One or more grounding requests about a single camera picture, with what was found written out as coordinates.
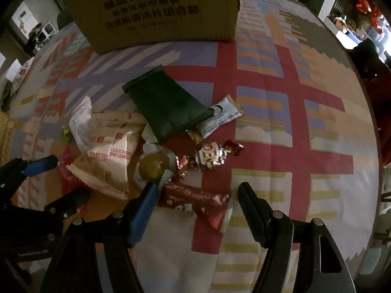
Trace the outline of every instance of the small plastic bag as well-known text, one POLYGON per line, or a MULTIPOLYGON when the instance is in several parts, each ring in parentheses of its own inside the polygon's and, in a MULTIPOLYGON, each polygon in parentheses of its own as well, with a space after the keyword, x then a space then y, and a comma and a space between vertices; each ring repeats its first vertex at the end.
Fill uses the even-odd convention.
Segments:
POLYGON ((81 153, 87 151, 90 141, 91 112, 91 99, 86 95, 73 111, 71 120, 69 121, 69 129, 81 153))

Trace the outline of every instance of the patterned tablecloth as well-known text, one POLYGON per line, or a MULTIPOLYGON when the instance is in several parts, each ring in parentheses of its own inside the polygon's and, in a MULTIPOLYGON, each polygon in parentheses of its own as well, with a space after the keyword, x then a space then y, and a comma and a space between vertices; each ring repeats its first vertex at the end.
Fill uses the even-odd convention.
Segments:
MULTIPOLYGON (((291 0, 243 0, 235 43, 166 42, 100 56, 75 24, 67 26, 36 56, 12 104, 3 161, 61 155, 61 126, 85 95, 98 110, 134 111, 121 86, 159 64, 204 105, 230 94, 246 110, 207 140, 234 139, 246 147, 243 153, 212 171, 190 172, 185 182, 235 193, 248 181, 292 219, 320 217, 356 274, 377 207, 375 131, 343 48, 306 7, 291 0)), ((166 146, 194 151, 185 135, 166 146)), ((75 144, 71 149, 78 153, 75 144)), ((60 195, 51 171, 27 179, 17 202, 43 209, 60 195)), ((94 192, 85 218, 103 218, 124 204, 94 192)), ((297 253, 292 252, 286 292, 293 288, 297 253)), ((133 251, 146 292, 249 292, 264 257, 237 202, 224 235, 193 216, 156 209, 133 251)))

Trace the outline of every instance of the gold foil candy wrapper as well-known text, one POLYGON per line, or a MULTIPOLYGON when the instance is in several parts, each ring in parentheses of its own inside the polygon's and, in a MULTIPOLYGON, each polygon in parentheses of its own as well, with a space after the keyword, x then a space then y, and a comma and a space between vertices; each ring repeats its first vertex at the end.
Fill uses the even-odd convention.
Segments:
POLYGON ((223 165, 229 154, 238 156, 243 149, 243 145, 231 140, 227 140, 224 145, 217 142, 202 144, 194 155, 179 155, 176 157, 179 179, 185 176, 191 167, 203 172, 223 165))

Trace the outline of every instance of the screw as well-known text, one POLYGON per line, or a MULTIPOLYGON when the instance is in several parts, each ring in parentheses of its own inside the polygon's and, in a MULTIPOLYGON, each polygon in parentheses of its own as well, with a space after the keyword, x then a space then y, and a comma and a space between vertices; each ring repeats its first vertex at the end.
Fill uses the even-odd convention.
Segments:
POLYGON ((277 219, 281 219, 282 217, 284 217, 284 214, 279 210, 275 210, 273 211, 273 217, 277 219))
POLYGON ((122 210, 116 210, 113 212, 113 217, 114 218, 121 218, 124 215, 124 212, 122 210))
POLYGON ((322 221, 322 219, 320 219, 320 218, 314 218, 313 222, 314 222, 314 224, 317 225, 317 226, 323 225, 323 221, 322 221))
POLYGON ((83 219, 81 219, 80 217, 77 217, 75 218, 72 223, 75 225, 75 226, 79 226, 81 225, 81 223, 83 222, 83 219))
POLYGON ((54 234, 48 234, 48 240, 49 241, 54 241, 55 240, 55 235, 54 234))

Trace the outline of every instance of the cardboard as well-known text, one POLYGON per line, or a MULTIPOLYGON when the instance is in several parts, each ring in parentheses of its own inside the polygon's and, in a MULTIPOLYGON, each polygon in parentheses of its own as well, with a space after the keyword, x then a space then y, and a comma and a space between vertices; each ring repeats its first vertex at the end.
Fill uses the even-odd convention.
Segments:
POLYGON ((174 40, 233 40, 240 0, 63 0, 99 54, 174 40))

